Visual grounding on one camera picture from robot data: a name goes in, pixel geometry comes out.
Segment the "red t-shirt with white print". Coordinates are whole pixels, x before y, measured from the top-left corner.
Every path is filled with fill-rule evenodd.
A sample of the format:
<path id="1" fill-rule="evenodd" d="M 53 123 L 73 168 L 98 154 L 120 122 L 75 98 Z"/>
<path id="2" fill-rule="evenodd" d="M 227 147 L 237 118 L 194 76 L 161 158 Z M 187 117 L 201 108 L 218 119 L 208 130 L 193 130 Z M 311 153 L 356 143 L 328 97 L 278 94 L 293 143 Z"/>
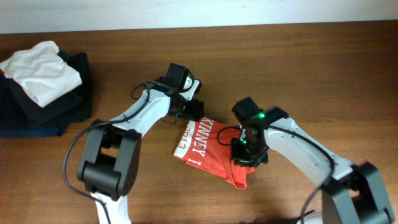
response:
<path id="1" fill-rule="evenodd" d="M 189 121 L 174 150 L 174 157 L 187 165 L 223 178 L 237 189 L 245 189 L 246 177 L 254 172 L 254 168 L 238 166 L 231 158 L 229 143 L 238 135 L 238 127 L 210 118 Z"/>

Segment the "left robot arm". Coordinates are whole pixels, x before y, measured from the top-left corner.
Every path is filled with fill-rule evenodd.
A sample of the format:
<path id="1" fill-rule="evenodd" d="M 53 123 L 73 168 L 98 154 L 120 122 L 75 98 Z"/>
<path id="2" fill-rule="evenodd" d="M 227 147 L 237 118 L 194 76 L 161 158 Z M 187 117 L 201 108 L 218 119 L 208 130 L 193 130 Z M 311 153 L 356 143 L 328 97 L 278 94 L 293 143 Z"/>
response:
<path id="1" fill-rule="evenodd" d="M 95 201 L 100 223 L 130 223 L 127 195 L 148 130 L 165 116 L 199 121 L 204 115 L 204 103 L 194 97 L 201 81 L 182 65 L 171 63 L 165 76 L 141 87 L 142 95 L 129 109 L 110 121 L 94 121 L 84 132 L 77 178 Z"/>

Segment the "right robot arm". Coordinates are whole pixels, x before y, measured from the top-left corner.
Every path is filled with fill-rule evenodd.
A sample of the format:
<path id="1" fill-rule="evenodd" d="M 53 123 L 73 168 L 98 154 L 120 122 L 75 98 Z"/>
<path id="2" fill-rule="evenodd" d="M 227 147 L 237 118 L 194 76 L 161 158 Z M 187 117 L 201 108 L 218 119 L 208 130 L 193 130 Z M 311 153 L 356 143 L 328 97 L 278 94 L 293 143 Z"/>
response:
<path id="1" fill-rule="evenodd" d="M 268 162 L 270 149 L 295 165 L 315 185 L 298 223 L 394 223 L 396 218 L 380 171 L 370 162 L 356 165 L 327 149 L 277 106 L 260 109 L 252 98 L 232 112 L 240 134 L 231 140 L 238 166 Z"/>

